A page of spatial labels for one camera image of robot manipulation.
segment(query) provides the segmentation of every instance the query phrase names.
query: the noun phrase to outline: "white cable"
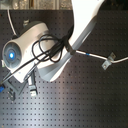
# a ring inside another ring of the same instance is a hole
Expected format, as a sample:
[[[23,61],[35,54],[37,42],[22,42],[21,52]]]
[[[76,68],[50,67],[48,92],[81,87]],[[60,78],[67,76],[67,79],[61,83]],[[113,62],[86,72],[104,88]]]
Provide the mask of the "white cable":
[[[111,63],[120,63],[122,61],[125,61],[125,60],[128,60],[128,57],[124,58],[124,59],[121,59],[121,60],[116,60],[116,61],[111,61]]]
[[[81,52],[81,51],[76,51],[76,52],[77,52],[77,53],[80,53],[80,54],[83,54],[83,55],[92,56],[92,57],[95,57],[95,58],[107,60],[107,58],[106,58],[106,57],[103,57],[103,56],[94,55],[94,54],[89,54],[89,53]]]
[[[87,55],[87,56],[92,56],[92,57],[96,57],[96,58],[99,58],[99,59],[103,59],[103,60],[107,60],[106,57],[103,57],[103,56],[99,56],[99,55],[94,55],[94,54],[89,54],[89,53],[86,53],[86,52],[81,52],[81,51],[76,51],[77,53],[80,53],[80,54],[83,54],[83,55]],[[111,63],[120,63],[122,61],[126,61],[128,60],[128,57],[124,58],[124,59],[120,59],[120,60],[116,60],[116,61],[111,61]]]
[[[14,35],[16,35],[16,32],[14,30],[14,27],[13,27],[13,24],[12,24],[12,21],[11,21],[11,18],[10,18],[9,8],[7,9],[7,13],[8,13],[8,19],[9,19],[12,31],[13,31]]]

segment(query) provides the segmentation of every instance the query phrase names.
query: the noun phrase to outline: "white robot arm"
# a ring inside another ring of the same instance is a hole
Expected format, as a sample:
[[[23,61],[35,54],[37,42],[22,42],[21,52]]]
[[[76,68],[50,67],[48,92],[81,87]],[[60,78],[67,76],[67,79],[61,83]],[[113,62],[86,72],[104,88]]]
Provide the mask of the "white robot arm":
[[[72,0],[74,31],[69,39],[69,45],[72,49],[77,50],[93,30],[96,24],[98,10],[103,2],[104,0]],[[39,40],[42,35],[47,33],[48,28],[44,23],[33,22],[25,27],[19,38],[9,41],[4,46],[3,60],[11,73],[15,72],[22,65],[34,58],[31,52],[33,43]],[[53,45],[54,41],[50,40],[47,43],[44,43],[44,41],[41,43],[43,50],[47,50]],[[39,49],[39,45],[35,45],[35,55],[38,56],[41,52],[42,51]],[[61,74],[66,63],[71,57],[72,54],[67,52],[67,49],[64,47],[62,57],[59,62],[53,63],[50,60],[40,62],[37,65],[37,68],[41,78],[49,82],[54,81]],[[20,70],[14,73],[14,77],[19,82],[23,83],[27,73],[37,63],[38,61],[33,59],[32,62],[23,66]]]

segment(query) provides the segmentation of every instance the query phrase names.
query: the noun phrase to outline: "black cord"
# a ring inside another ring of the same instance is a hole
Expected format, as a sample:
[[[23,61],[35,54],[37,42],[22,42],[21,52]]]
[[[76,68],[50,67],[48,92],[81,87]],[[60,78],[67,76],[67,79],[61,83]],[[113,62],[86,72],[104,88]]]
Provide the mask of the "black cord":
[[[25,67],[26,65],[28,65],[29,63],[33,62],[34,60],[37,60],[38,63],[35,64],[30,71],[27,73],[25,80],[28,79],[28,77],[30,77],[30,74],[32,73],[32,71],[36,68],[36,66],[40,63],[40,62],[45,62],[45,61],[52,61],[53,63],[57,63],[60,61],[61,57],[62,57],[62,51],[64,46],[66,46],[68,44],[68,40],[71,37],[72,33],[73,33],[73,28],[74,26],[72,26],[70,28],[70,30],[68,31],[68,34],[66,36],[64,36],[62,39],[59,39],[57,37],[55,37],[52,34],[46,34],[40,37],[40,39],[38,41],[36,41],[33,45],[32,45],[32,54],[34,56],[33,59],[29,60],[28,62],[26,62],[25,64],[23,64],[22,66],[20,66],[17,70],[15,70],[12,74],[10,74],[9,76],[6,77],[6,79],[3,79],[3,81],[1,82],[1,84],[3,84],[4,82],[6,82],[7,80],[9,80],[16,72],[18,72],[20,69],[22,69],[23,67]],[[52,46],[51,49],[47,50],[47,51],[43,51],[43,49],[41,48],[41,41],[46,41],[46,40],[54,40],[55,44]],[[34,53],[34,46],[39,43],[39,48],[42,51],[41,54],[39,55],[35,55]],[[57,54],[60,53],[59,58],[57,60],[53,60],[53,57]]]

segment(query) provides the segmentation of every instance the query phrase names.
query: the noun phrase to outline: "perforated table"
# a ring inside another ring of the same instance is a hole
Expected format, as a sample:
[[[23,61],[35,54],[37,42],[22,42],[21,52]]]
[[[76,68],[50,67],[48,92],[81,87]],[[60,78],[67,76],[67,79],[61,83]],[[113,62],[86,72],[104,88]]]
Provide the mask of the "perforated table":
[[[18,33],[26,19],[45,22],[58,37],[65,35],[73,24],[72,11],[10,13]],[[12,35],[7,12],[0,10],[1,56]],[[116,59],[128,56],[127,11],[100,11],[94,30],[80,50],[106,57],[114,52]],[[30,97],[26,85],[11,102],[6,88],[0,93],[0,128],[128,128],[128,61],[113,64],[106,71],[101,67],[103,62],[75,54],[52,83],[43,81],[35,70],[37,97]],[[0,80],[7,73],[6,68],[0,67]],[[21,88],[14,78],[10,81]]]

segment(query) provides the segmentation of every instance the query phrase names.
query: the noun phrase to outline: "circular sensor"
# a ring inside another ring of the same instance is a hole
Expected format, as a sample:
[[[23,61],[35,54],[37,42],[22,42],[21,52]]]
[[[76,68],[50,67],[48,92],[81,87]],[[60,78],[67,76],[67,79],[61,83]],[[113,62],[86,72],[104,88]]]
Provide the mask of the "circular sensor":
[[[4,47],[3,60],[9,68],[16,68],[20,64],[21,51],[16,43],[10,42]]]
[[[14,60],[16,57],[16,54],[14,50],[9,50],[9,59]]]

